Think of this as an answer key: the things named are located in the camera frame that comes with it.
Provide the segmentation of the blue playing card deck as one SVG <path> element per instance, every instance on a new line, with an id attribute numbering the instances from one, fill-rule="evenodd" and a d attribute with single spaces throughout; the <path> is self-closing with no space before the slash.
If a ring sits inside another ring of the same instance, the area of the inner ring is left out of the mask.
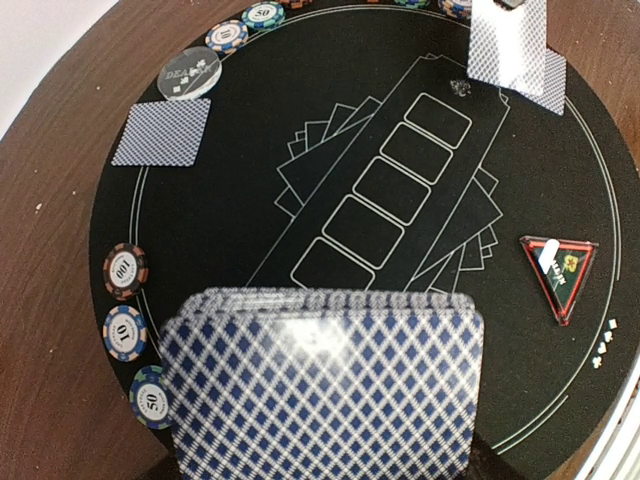
<path id="1" fill-rule="evenodd" d="M 186 479 L 457 479 L 484 321 L 460 293 L 210 288 L 160 336 Z"/>

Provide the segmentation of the single blue playing card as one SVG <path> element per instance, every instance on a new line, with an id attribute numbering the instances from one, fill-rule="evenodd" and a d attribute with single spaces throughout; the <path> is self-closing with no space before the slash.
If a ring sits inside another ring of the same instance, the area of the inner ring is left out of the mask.
<path id="1" fill-rule="evenodd" d="M 554 50 L 545 47 L 544 85 L 539 95 L 525 93 L 521 89 L 512 87 L 512 90 L 520 93 L 535 104 L 562 116 L 565 110 L 566 91 L 566 58 Z"/>

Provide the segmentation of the green poker chip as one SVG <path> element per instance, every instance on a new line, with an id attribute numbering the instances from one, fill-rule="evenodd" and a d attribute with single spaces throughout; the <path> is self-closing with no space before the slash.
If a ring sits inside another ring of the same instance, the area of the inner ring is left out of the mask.
<path id="1" fill-rule="evenodd" d="M 129 403 L 136 419 L 153 430 L 170 427 L 169 399 L 161 381 L 162 372 L 157 365 L 142 367 L 129 390 Z"/>

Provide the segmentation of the red chip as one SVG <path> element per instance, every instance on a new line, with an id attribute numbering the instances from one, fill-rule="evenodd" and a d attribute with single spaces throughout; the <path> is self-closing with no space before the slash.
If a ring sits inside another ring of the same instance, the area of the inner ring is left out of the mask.
<path id="1" fill-rule="evenodd" d="M 134 297 L 148 279 L 147 256 L 138 245 L 119 243 L 109 251 L 102 271 L 106 290 L 115 299 L 126 301 Z"/>
<path id="2" fill-rule="evenodd" d="M 299 9 L 311 4 L 313 0 L 278 0 L 278 2 L 285 8 Z"/>

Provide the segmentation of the blue white poker chip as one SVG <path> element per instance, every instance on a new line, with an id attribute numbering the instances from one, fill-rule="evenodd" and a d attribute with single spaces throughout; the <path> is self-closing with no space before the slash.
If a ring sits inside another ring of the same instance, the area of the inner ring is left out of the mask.
<path id="1" fill-rule="evenodd" d="M 471 18 L 471 0 L 439 0 L 438 6 L 449 17 L 460 20 L 469 20 Z"/>

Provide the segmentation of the red black triangle marker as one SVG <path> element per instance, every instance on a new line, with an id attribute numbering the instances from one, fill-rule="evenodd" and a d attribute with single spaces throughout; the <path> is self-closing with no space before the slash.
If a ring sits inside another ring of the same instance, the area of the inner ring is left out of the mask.
<path id="1" fill-rule="evenodd" d="M 532 266 L 556 322 L 570 324 L 599 244 L 525 235 L 519 243 Z"/>

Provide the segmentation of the clear round dealer button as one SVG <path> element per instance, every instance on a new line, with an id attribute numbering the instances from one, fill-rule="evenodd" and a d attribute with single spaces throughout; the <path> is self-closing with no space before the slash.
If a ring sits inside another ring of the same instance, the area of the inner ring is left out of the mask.
<path id="1" fill-rule="evenodd" d="M 160 70 L 156 86 L 166 100 L 197 99 L 210 91 L 222 75 L 218 54 L 206 47 L 183 50 Z"/>

